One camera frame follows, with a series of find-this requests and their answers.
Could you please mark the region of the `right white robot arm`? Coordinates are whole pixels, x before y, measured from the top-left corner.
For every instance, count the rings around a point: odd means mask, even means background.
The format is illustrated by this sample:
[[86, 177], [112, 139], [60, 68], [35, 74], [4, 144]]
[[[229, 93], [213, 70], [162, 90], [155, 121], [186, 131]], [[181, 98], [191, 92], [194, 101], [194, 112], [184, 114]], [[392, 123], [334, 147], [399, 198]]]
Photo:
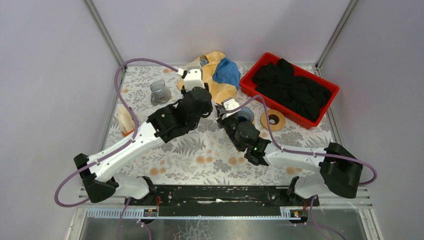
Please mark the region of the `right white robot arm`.
[[342, 145], [331, 142], [325, 148], [282, 146], [260, 137], [255, 125], [238, 112], [225, 114], [217, 105], [217, 124], [224, 129], [234, 147], [255, 166], [285, 166], [300, 168], [311, 175], [294, 177], [287, 191], [287, 201], [293, 206], [324, 193], [354, 199], [360, 185], [363, 165]]

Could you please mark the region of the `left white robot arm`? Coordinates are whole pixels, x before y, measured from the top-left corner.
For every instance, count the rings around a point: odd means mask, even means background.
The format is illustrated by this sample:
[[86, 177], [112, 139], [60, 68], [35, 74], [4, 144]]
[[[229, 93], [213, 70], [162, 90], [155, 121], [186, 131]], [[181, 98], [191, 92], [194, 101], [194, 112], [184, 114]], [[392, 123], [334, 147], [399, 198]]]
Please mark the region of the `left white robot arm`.
[[182, 94], [182, 99], [149, 115], [133, 135], [102, 152], [74, 157], [91, 203], [112, 196], [131, 197], [144, 206], [154, 202], [155, 186], [148, 177], [131, 178], [118, 171], [136, 157], [196, 129], [200, 119], [212, 113], [212, 96], [207, 87], [182, 90]]

